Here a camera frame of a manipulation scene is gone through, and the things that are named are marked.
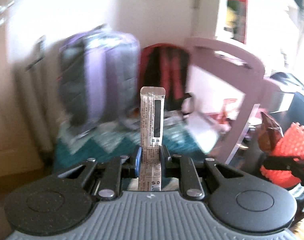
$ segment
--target teal rug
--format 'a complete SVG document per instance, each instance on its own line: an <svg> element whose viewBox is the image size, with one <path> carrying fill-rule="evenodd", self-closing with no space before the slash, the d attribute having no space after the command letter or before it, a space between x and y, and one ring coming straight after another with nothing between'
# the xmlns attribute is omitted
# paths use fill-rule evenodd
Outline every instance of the teal rug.
<svg viewBox="0 0 304 240"><path fill-rule="evenodd" d="M169 153L190 156L194 161L202 162L205 154L188 133L177 113L167 112L164 115L162 144L166 145ZM89 157L99 162L108 162L116 156L130 155L136 145L140 145L140 130L126 130L117 122L102 123L79 139L73 138L69 133L68 123L63 123L57 140L53 172L68 168ZM162 179L162 187L169 181Z"/></svg>

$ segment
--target red backpack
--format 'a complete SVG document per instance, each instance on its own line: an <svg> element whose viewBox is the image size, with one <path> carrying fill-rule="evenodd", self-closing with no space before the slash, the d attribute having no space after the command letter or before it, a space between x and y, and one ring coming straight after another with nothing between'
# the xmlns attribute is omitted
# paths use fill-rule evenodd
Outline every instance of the red backpack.
<svg viewBox="0 0 304 240"><path fill-rule="evenodd" d="M191 99L185 93L190 54L182 47L158 43L143 49L139 67L138 91L142 87L163 87L165 89L164 109L182 112L183 101Z"/></svg>

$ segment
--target screw head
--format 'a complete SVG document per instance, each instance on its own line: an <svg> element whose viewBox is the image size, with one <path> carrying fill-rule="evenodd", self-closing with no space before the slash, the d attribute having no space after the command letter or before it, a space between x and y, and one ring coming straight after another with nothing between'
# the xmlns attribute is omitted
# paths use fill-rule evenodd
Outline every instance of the screw head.
<svg viewBox="0 0 304 240"><path fill-rule="evenodd" d="M187 190L187 195L189 197L200 197L202 195L202 191L196 188L191 188Z"/></svg>
<svg viewBox="0 0 304 240"><path fill-rule="evenodd" d="M99 196L100 197L113 197L114 196L114 191L111 189L101 189L99 191Z"/></svg>

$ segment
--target plastic packet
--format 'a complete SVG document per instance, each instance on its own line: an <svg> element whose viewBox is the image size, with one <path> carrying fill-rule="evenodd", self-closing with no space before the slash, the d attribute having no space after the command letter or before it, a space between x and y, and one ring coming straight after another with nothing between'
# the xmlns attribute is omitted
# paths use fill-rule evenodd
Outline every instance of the plastic packet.
<svg viewBox="0 0 304 240"><path fill-rule="evenodd" d="M143 87L140 95L142 159L138 190L160 191L160 146L163 136L165 89Z"/></svg>

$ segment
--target chair backrest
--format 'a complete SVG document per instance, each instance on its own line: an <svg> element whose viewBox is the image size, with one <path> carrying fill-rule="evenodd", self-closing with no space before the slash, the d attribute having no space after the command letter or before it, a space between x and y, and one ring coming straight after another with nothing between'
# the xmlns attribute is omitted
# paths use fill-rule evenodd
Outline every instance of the chair backrest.
<svg viewBox="0 0 304 240"><path fill-rule="evenodd" d="M210 155L222 163L229 163L248 130L248 120L255 115L260 105L265 68L260 59L248 51L246 45L234 41L219 41L207 38L187 38L185 47L191 54L191 65L196 65L244 93L239 107L239 114L231 130L215 145L215 152ZM215 54L223 51L243 60L243 65L236 65Z"/></svg>

